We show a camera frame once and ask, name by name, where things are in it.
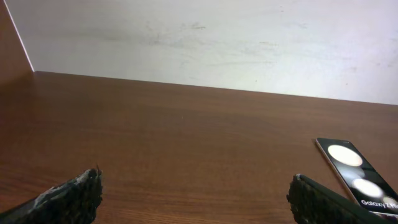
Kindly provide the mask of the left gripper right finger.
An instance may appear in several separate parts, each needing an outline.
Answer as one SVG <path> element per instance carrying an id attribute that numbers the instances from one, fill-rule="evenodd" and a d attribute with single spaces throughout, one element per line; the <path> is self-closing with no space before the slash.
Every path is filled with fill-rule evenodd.
<path id="1" fill-rule="evenodd" d="M 287 201 L 298 224 L 389 224 L 302 174 L 293 176 Z"/>

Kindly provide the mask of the black Galaxy smartphone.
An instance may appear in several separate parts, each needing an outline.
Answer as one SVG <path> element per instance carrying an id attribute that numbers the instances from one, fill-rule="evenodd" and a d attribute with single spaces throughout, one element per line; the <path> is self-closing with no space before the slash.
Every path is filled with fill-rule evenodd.
<path id="1" fill-rule="evenodd" d="M 353 143 L 327 138 L 315 143 L 356 204 L 397 223 L 397 193 Z"/>

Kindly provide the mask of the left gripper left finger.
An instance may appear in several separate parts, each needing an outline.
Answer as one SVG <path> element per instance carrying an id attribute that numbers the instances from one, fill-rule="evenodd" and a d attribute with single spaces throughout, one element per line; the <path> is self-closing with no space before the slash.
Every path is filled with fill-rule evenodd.
<path id="1" fill-rule="evenodd" d="M 102 201 L 102 171 L 88 169 L 1 213 L 1 223 L 93 223 Z"/>

